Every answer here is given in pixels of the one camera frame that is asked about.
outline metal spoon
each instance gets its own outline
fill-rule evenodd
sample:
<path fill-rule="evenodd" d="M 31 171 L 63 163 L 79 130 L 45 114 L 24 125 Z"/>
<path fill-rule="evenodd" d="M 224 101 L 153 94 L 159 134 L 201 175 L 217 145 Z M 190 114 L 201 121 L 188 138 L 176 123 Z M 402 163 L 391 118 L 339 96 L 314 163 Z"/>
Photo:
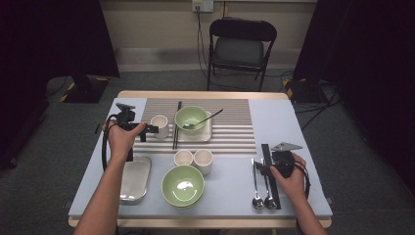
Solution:
<path fill-rule="evenodd" d="M 265 179 L 265 187 L 266 187 L 266 194 L 268 196 L 266 196 L 265 198 L 265 207 L 268 209 L 276 209 L 277 208 L 277 204 L 274 201 L 274 198 L 269 194 L 269 189 L 268 189 L 268 177 L 266 177 L 266 175 L 263 175 L 263 178 Z"/>
<path fill-rule="evenodd" d="M 254 175 L 254 186 L 255 186 L 255 197 L 253 198 L 253 206 L 255 209 L 263 209 L 263 201 L 258 195 L 258 190 L 256 186 L 256 174 L 255 174 L 255 164 L 254 159 L 251 159 L 253 165 L 253 175 Z"/>
<path fill-rule="evenodd" d="M 211 119 L 211 118 L 215 117 L 216 115 L 220 114 L 222 111 L 223 111 L 223 109 L 221 109 L 220 111 L 218 111 L 216 114 L 214 114 L 214 115 L 212 115 L 212 116 L 210 116 L 210 117 L 208 117 L 208 118 L 206 118 L 206 119 L 204 119 L 204 120 L 199 121 L 199 122 L 198 122 L 198 123 L 196 123 L 196 124 L 184 124 L 184 125 L 183 125 L 183 128 L 184 128 L 184 129 L 194 129 L 194 128 L 195 128 L 195 126 L 197 126 L 198 124 L 200 124 L 200 123 L 202 123 L 202 122 L 204 122 L 204 121 L 207 121 L 207 120 L 209 120 L 209 119 Z"/>

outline light green bowl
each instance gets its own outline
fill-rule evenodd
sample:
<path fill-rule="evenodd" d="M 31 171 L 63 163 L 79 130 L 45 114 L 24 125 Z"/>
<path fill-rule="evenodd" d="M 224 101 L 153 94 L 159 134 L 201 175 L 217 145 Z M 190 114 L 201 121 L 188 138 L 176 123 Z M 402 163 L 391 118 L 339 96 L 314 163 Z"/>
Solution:
<path fill-rule="evenodd" d="M 194 129 L 185 129 L 183 128 L 183 125 L 197 124 L 206 118 L 208 118 L 208 114 L 203 108 L 199 106 L 186 106 L 176 113 L 174 120 L 180 130 L 189 134 L 195 134 L 202 131 L 203 127 L 207 124 L 205 121 L 196 125 Z"/>
<path fill-rule="evenodd" d="M 195 204 L 201 198 L 204 188 L 204 177 L 191 165 L 180 165 L 171 169 L 161 184 L 165 200 L 178 208 Z"/>

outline gray carpet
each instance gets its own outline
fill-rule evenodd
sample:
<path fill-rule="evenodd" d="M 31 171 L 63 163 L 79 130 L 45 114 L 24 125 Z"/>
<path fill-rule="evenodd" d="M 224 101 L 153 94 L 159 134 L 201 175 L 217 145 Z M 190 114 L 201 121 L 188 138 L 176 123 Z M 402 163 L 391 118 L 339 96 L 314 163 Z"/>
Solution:
<path fill-rule="evenodd" d="M 281 90 L 278 75 L 283 72 L 271 70 L 263 91 Z M 48 92 L 59 89 L 64 81 L 64 77 L 51 80 Z M 240 74 L 214 82 L 226 87 L 211 90 L 257 89 L 252 77 Z M 65 90 L 58 90 L 49 97 L 51 105 L 43 122 L 22 148 L 18 167 L 0 171 L 0 234 L 71 234 L 69 206 L 97 143 L 96 128 L 104 122 L 113 98 L 126 89 L 205 90 L 206 80 L 199 70 L 124 72 L 121 79 L 110 81 L 99 104 L 59 103 Z M 325 91 L 329 97 L 333 94 L 330 86 Z M 302 105 L 296 111 L 314 108 Z M 315 114 L 298 114 L 300 126 Z M 333 201 L 329 233 L 415 234 L 414 197 L 388 163 L 365 144 L 357 126 L 340 103 L 303 131 L 323 190 Z M 283 229 L 278 234 L 297 233 Z"/>

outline small white cup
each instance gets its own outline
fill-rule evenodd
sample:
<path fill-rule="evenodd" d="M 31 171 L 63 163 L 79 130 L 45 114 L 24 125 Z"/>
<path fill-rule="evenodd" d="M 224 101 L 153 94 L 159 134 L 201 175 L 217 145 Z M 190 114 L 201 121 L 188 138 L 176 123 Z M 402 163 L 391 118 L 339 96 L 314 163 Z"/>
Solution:
<path fill-rule="evenodd" d="M 213 165 L 213 154 L 211 151 L 206 149 L 198 150 L 193 160 L 196 168 L 201 172 L 202 175 L 209 174 Z"/>
<path fill-rule="evenodd" d="M 179 150 L 174 155 L 176 165 L 193 165 L 193 154 L 188 150 Z"/>
<path fill-rule="evenodd" d="M 170 129 L 168 127 L 168 119 L 165 116 L 155 116 L 150 120 L 151 125 L 155 125 L 159 127 L 159 133 L 155 133 L 156 138 L 164 139 L 170 133 Z"/>

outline stainless steel tray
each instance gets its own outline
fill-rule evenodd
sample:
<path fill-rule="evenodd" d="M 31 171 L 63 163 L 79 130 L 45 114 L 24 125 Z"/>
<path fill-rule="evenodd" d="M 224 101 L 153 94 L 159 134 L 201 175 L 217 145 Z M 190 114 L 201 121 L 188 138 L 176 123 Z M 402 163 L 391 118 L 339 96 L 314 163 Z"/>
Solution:
<path fill-rule="evenodd" d="M 125 163 L 119 194 L 121 201 L 137 202 L 146 195 L 151 168 L 152 161 L 147 157 L 134 157 L 133 162 Z"/>

